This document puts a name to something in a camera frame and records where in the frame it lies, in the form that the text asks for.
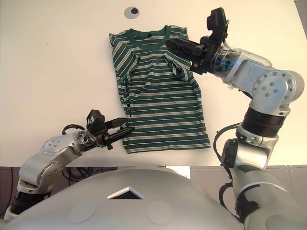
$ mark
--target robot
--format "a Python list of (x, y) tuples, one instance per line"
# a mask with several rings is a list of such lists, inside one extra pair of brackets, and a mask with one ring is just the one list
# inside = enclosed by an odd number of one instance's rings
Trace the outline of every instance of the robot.
[(192, 71), (212, 73), (251, 99), (243, 122), (228, 127), (236, 128), (236, 138), (225, 143), (222, 155), (216, 151), (232, 181), (226, 187), (233, 187), (237, 216), (223, 207), (223, 199), (221, 206), (191, 180), (162, 167), (98, 174), (50, 197), (68, 163), (92, 148), (112, 149), (112, 142), (133, 130), (121, 128), (110, 135), (107, 130), (124, 124), (125, 118), (105, 122), (99, 111), (92, 110), (86, 130), (50, 139), (22, 165), (3, 230), (307, 229), (307, 212), (277, 178), (265, 172), (289, 105), (303, 92), (303, 78), (274, 69), (263, 57), (229, 47), (228, 24), (224, 10), (218, 8), (207, 18), (212, 34), (200, 43), (175, 38), (165, 44), (190, 60)]

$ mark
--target green striped t-shirt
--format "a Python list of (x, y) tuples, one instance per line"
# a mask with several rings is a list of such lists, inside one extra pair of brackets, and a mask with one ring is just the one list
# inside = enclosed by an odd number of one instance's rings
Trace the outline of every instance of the green striped t-shirt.
[(209, 148), (201, 90), (190, 63), (171, 52), (164, 39), (187, 38), (187, 29), (133, 29), (110, 34), (121, 104), (135, 130), (123, 139), (127, 153)]

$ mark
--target white table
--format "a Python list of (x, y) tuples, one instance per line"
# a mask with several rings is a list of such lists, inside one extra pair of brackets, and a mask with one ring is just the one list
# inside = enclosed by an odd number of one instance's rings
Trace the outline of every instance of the white table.
[[(135, 20), (128, 6), (140, 9)], [(307, 81), (307, 41), (292, 0), (3, 0), (1, 1), (1, 166), (20, 166), (67, 124), (85, 125), (91, 109), (107, 120), (124, 116), (109, 33), (134, 28), (188, 28), (191, 40), (209, 35), (206, 18), (222, 6), (230, 20), (228, 43), (269, 59)], [(249, 99), (211, 74), (195, 78), (202, 90), (211, 142), (217, 130), (240, 122)], [(270, 165), (307, 164), (307, 93), (291, 105)], [(233, 138), (221, 137), (218, 149)], [(213, 149), (126, 154), (95, 149), (71, 166), (218, 165)]]

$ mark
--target vent grille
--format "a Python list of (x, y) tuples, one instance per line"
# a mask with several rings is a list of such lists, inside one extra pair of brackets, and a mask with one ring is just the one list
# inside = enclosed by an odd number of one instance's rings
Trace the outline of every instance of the vent grille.
[(113, 199), (140, 199), (142, 200), (144, 197), (135, 189), (131, 187), (124, 188), (115, 192), (107, 197), (109, 200)]
[(132, 192), (126, 192), (112, 199), (141, 199), (141, 198), (139, 198), (137, 195), (133, 194)]

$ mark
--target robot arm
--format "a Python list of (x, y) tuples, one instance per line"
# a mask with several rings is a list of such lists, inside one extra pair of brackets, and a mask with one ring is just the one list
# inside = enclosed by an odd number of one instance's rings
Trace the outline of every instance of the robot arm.
[(229, 47), (222, 8), (207, 19), (211, 36), (195, 43), (182, 38), (165, 44), (174, 54), (192, 61), (191, 70), (210, 72), (251, 102), (236, 137), (229, 139), (221, 163), (230, 173), (236, 212), (247, 230), (307, 229), (307, 214), (273, 175), (265, 172), (278, 131), (290, 113), (289, 104), (303, 92), (303, 78), (277, 70), (267, 59), (242, 49)]
[(17, 194), (12, 206), (7, 209), (5, 218), (14, 217), (40, 201), (50, 197), (57, 178), (67, 164), (95, 147), (112, 149), (111, 143), (123, 138), (134, 128), (121, 129), (114, 134), (107, 130), (123, 125), (127, 120), (117, 118), (105, 122), (105, 117), (92, 110), (87, 117), (87, 130), (54, 137), (48, 140), (42, 149), (28, 158), (19, 171)]

